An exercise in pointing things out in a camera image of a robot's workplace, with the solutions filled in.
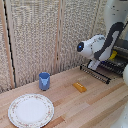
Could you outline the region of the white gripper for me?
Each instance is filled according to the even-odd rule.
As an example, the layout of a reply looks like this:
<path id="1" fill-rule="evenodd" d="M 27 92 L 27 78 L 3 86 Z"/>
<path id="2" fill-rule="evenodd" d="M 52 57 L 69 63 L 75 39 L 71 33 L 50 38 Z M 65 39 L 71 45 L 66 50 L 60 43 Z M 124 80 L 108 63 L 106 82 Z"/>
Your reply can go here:
<path id="1" fill-rule="evenodd" d="M 88 63 L 88 68 L 90 68 L 92 70 L 96 70 L 99 64 L 100 64 L 100 61 L 99 60 L 91 60 Z"/>

